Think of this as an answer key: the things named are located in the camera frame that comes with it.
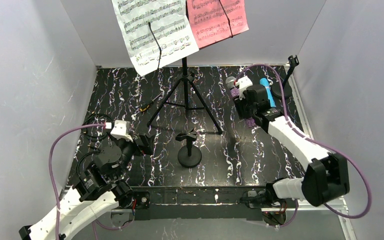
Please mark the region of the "blue toy microphone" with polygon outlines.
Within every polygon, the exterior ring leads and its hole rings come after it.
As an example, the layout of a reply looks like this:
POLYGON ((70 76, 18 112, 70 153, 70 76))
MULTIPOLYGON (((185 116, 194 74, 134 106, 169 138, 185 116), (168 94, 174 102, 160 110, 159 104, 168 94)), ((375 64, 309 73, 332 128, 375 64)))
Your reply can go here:
POLYGON ((270 81, 267 78, 261 78, 259 80, 259 84, 265 87, 267 98, 268 98, 268 101, 270 103, 270 106, 272 108, 276 107, 276 103, 275 103, 273 95, 271 93, 270 81))

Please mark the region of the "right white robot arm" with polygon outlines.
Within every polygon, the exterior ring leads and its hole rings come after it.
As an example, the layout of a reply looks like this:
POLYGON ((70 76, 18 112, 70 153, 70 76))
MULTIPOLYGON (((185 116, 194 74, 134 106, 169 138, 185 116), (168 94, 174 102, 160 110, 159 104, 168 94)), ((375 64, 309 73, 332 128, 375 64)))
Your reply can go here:
POLYGON ((267 183, 264 200, 306 200, 318 207, 350 192, 346 158, 308 141, 280 108, 271 106, 264 86, 252 84, 244 91, 233 87, 230 93, 239 117, 252 120, 277 139, 305 170, 302 178, 280 178, 267 183))

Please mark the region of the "white sheet music page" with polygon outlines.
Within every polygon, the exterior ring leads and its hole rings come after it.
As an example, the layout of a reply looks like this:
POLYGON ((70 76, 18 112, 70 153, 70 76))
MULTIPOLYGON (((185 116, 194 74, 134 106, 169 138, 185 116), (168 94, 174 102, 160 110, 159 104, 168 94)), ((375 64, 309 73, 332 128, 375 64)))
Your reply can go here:
POLYGON ((145 76, 199 51, 185 0, 114 0, 112 6, 136 72, 145 76))

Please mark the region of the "purple glitter microphone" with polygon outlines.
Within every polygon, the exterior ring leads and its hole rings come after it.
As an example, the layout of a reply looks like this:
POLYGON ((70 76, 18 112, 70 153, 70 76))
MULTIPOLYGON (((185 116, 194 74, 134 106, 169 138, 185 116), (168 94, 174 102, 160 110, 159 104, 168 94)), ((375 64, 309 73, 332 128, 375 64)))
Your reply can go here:
MULTIPOLYGON (((233 100, 235 109, 237 110, 237 98, 239 98, 239 89, 234 86, 235 80, 235 77, 230 76, 225 80, 225 85, 230 90, 231 99, 233 100)), ((249 128, 253 128, 256 125, 252 118, 242 120, 245 120, 245 123, 249 128)))

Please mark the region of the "black round-base mic stand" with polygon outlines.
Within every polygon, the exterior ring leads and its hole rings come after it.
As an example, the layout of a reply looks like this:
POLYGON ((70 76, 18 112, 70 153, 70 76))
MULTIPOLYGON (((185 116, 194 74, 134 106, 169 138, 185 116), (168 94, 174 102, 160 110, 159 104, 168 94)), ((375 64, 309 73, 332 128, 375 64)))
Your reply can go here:
POLYGON ((179 133, 175 137, 175 140, 178 142, 186 140, 186 145, 182 146, 177 154, 177 160, 184 168, 197 167, 202 161, 202 152, 194 145, 197 136, 197 132, 192 128, 189 132, 179 133))
POLYGON ((285 99, 287 99, 287 98, 292 96, 292 88, 291 88, 291 86, 289 84, 289 79, 292 76, 292 74, 294 72, 294 69, 300 64, 298 56, 297 55, 289 56, 288 57, 288 64, 289 64, 289 69, 288 69, 288 71, 286 73, 286 77, 284 78, 284 80, 280 81, 281 86, 279 86, 278 82, 277 83, 273 83, 273 85, 271 86, 272 94, 275 95, 278 98, 281 98, 281 96, 282 96, 281 91, 282 90, 283 90, 283 95, 284 95, 285 99))

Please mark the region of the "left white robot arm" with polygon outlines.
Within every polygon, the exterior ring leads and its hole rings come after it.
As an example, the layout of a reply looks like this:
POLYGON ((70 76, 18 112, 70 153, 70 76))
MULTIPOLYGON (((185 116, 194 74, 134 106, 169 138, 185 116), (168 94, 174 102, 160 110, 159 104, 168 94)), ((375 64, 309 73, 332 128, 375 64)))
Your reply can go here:
POLYGON ((135 192, 123 179, 134 156, 153 155, 155 136, 139 139, 110 138, 112 145, 97 151, 96 158, 83 170, 76 170, 72 187, 44 218, 19 230, 22 240, 71 240, 80 230, 116 208, 147 209, 150 194, 135 192))

